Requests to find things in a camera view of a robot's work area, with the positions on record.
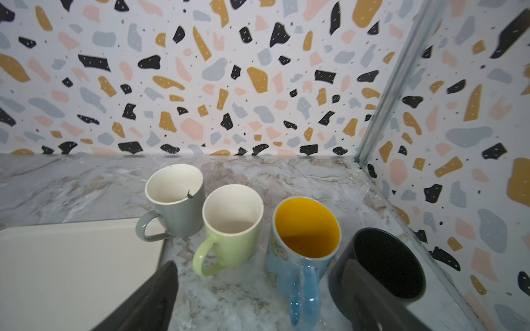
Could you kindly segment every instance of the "cutting board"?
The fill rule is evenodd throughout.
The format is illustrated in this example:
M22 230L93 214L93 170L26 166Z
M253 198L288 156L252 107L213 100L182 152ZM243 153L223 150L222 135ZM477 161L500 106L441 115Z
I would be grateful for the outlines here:
M140 240L137 221L0 231L0 330L91 330L156 271L163 241Z

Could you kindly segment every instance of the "gray marble surface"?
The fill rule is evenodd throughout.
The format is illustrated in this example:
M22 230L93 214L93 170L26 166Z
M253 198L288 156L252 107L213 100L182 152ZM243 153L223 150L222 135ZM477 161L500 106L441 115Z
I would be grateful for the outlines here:
M409 246L427 280L424 296L409 310L432 330L474 330L448 294L432 261L411 238L350 158L254 157L98 157L0 156L0 229L58 222L139 217L152 210L144 185L156 170L175 163L198 167L206 193L231 183L255 189L265 211L258 247L243 266L200 278L191 262L206 238L204 227L188 239L167 240L162 263L175 261L179 292L169 330L291 330L287 300L264 273L264 258L274 207L284 198L303 195L322 202L338 219L344 243L364 227L384 229ZM320 282L322 308L315 330L350 330Z

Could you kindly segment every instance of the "light green mug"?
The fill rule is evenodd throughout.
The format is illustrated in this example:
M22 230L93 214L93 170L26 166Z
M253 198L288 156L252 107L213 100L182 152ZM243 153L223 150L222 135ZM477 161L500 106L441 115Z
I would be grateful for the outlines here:
M199 276L211 276L224 267L243 264L256 248L262 216L263 200L250 187L231 184L213 191L202 206L208 238L195 252L193 270ZM215 253L217 263L204 267L209 251Z

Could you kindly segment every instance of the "terrazzo pattern wall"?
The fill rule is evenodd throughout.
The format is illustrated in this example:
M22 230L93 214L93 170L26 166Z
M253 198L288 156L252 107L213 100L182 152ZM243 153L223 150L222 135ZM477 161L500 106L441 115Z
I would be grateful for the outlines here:
M351 155L419 0L2 0L0 152Z
M368 171L487 330L530 329L530 10L450 1Z

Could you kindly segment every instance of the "mug handle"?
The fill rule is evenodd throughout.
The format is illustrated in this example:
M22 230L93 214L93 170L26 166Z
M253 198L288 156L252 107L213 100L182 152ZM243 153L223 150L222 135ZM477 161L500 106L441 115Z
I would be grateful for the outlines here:
M312 330L320 317L319 279L316 269L302 265L291 289L291 325L296 330Z
M193 256L193 270L199 276L212 276L224 268L224 266L222 266L219 262L216 262L213 266L208 268L204 268L202 266L206 255L213 248L215 243L216 240L213 237L208 237L202 242L202 244L200 244L199 248L195 252L195 255Z
M140 219L138 220L138 223L136 223L136 235L143 241L158 241L162 239L168 239L172 238L171 235L167 232L164 232L162 234L152 235L152 236L146 236L145 235L145 228L147 228L147 225L153 218L162 217L159 212L156 210L152 210L150 212L145 213Z

